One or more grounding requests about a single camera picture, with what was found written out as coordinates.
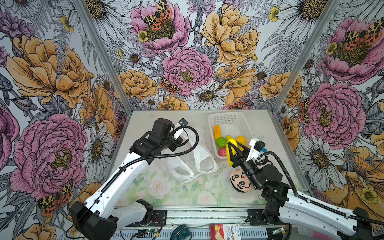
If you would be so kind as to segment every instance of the table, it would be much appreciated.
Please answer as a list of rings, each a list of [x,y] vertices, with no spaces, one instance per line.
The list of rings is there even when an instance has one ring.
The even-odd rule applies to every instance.
[[[204,130],[201,136],[205,140],[208,149],[213,153],[213,143],[208,127],[208,115],[222,113],[220,110],[189,110],[189,111],[134,111],[129,121],[125,135],[122,136],[122,143],[112,172],[122,163],[133,142],[139,139],[145,132],[152,129],[153,123],[158,118],[166,118],[172,122],[178,122],[185,118],[190,126],[199,126]],[[266,148],[275,152],[283,161],[290,173],[296,188],[302,189],[294,168],[288,160],[287,153],[279,139],[278,133],[272,123],[270,113],[266,110],[244,110],[249,126],[256,138],[266,143]],[[269,158],[274,166],[282,173],[277,161]],[[131,205],[137,199],[144,199],[157,207],[194,207],[194,206],[224,206],[224,205],[264,205],[261,197],[261,190],[252,190],[248,193],[236,191],[230,183],[229,174],[232,168],[227,160],[217,159],[219,170],[211,174],[202,174],[191,182],[182,184],[174,180],[159,169],[166,159],[155,159],[152,164],[140,174],[123,194],[117,206]]]

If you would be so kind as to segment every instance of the robotic arm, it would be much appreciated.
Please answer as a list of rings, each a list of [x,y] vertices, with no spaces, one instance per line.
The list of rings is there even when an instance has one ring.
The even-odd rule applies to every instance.
[[[114,206],[133,180],[155,158],[181,156],[197,146],[199,136],[187,124],[184,119],[176,126],[167,119],[156,120],[152,131],[134,142],[129,149],[130,153],[100,189],[84,203],[75,202],[72,205],[70,214],[75,228],[89,240],[108,240],[117,229],[131,223],[149,224],[153,207],[144,200],[138,200],[124,208],[114,209]],[[175,151],[188,142],[183,142],[180,137],[184,128],[189,128],[196,134],[196,143],[187,151],[161,155],[161,151],[166,148]],[[263,190],[262,197],[266,200],[263,211],[265,222],[302,225],[338,240],[376,239],[372,237],[370,223],[384,222],[368,219],[368,213],[363,209],[343,209],[297,191],[282,161],[275,153],[268,152],[262,141],[252,139],[250,148],[237,144],[243,151],[228,143],[228,147],[236,151],[234,155],[229,151],[229,161],[232,167],[242,169],[254,189]],[[290,185],[281,182],[283,175],[275,166],[266,164],[269,162],[268,155],[277,160]]]

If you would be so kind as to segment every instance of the floral wallpaper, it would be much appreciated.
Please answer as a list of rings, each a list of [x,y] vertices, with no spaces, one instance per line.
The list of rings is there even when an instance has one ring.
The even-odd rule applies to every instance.
[[[59,2],[69,25],[83,29],[73,1]],[[327,2],[85,0],[132,109],[141,110],[271,109]]]
[[[0,1],[2,239],[67,239],[69,207],[101,186],[127,121],[67,12],[65,1]]]
[[[384,3],[344,0],[277,118],[315,196],[384,220]],[[384,232],[374,225],[374,233]]]

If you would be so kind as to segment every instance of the pink fruit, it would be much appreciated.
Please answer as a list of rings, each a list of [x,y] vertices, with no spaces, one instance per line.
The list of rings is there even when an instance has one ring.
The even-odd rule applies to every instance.
[[[218,151],[218,155],[221,156],[221,157],[225,157],[227,156],[227,150],[226,148],[220,148],[219,151]]]

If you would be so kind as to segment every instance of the floral tablecloth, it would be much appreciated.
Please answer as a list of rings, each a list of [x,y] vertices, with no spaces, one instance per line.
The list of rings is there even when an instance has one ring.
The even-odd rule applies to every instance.
[[[261,190],[236,191],[229,179],[233,168],[226,162],[217,163],[218,171],[182,184],[159,170],[157,164],[161,164],[161,159],[155,159],[147,171],[133,181],[117,205],[130,205],[138,199],[154,206],[265,204]]]

